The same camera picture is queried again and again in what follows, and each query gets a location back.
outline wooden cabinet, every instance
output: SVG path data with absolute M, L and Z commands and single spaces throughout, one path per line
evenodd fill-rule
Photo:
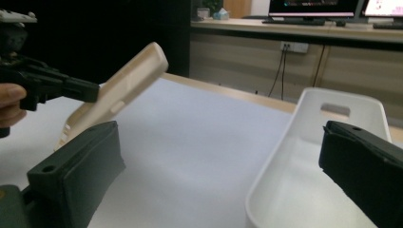
M 374 97 L 389 124 L 403 124 L 403 52 L 326 47 L 324 53 L 316 86 Z
M 280 41 L 208 34 L 190 40 L 190 78 L 262 96 L 274 85 L 272 98 L 294 103 L 314 85 L 322 49 L 310 45 L 308 53 L 282 56 Z
M 224 8 L 231 18 L 241 18 L 251 14 L 251 0 L 224 0 Z

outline white plastic basket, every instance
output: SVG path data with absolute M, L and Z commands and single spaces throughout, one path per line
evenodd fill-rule
M 247 196 L 247 227 L 374 227 L 318 165 L 323 126 L 329 120 L 356 125 L 391 141 L 378 100 L 306 88 L 282 140 Z

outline finger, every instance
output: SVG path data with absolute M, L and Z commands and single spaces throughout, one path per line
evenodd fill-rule
M 7 118 L 7 119 L 0 120 L 0 128 L 13 126 L 14 124 L 17 124 L 19 121 L 21 121 L 26 116 L 27 116 L 27 111 L 19 109 L 19 111 L 17 113 L 15 113 L 14 116 Z
M 0 108 L 0 121 L 16 116 L 21 111 L 19 103 L 14 103 Z
M 26 90 L 17 84 L 0 84 L 0 104 L 17 102 L 27 96 Z

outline computer monitor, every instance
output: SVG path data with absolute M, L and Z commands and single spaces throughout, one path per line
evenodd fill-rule
M 271 0 L 269 17 L 353 17 L 358 0 Z
M 366 0 L 363 15 L 393 18 L 395 23 L 403 24 L 403 0 Z

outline beige plastic part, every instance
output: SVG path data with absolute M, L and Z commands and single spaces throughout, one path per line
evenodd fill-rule
M 55 150 L 87 128 L 109 121 L 167 70 L 163 50 L 151 43 L 116 72 L 101 88 L 96 103 L 84 103 L 67 119 Z

